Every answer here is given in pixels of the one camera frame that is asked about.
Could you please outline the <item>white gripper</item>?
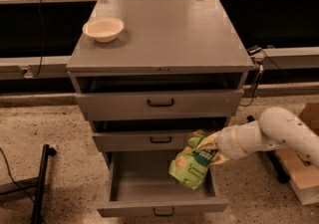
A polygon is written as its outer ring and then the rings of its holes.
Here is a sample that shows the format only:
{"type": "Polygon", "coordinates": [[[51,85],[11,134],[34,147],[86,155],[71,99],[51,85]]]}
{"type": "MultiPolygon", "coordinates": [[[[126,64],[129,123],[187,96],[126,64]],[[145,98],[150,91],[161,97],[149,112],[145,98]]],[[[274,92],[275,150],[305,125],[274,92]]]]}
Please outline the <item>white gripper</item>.
{"type": "Polygon", "coordinates": [[[219,149],[213,159],[212,165],[219,165],[226,161],[237,160],[249,154],[249,143],[252,138],[252,132],[245,125],[229,126],[215,132],[203,139],[197,146],[197,150],[219,149]]]}

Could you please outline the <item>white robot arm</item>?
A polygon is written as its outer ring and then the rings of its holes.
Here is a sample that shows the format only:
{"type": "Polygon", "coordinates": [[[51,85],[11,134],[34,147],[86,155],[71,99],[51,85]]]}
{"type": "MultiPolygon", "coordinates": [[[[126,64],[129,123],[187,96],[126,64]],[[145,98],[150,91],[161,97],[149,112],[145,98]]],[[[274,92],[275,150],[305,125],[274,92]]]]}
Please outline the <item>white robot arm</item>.
{"type": "Polygon", "coordinates": [[[216,149],[221,160],[236,160],[256,151],[288,147],[319,167],[319,136],[297,115],[283,108],[263,111],[259,120],[223,128],[196,148],[216,149]]]}

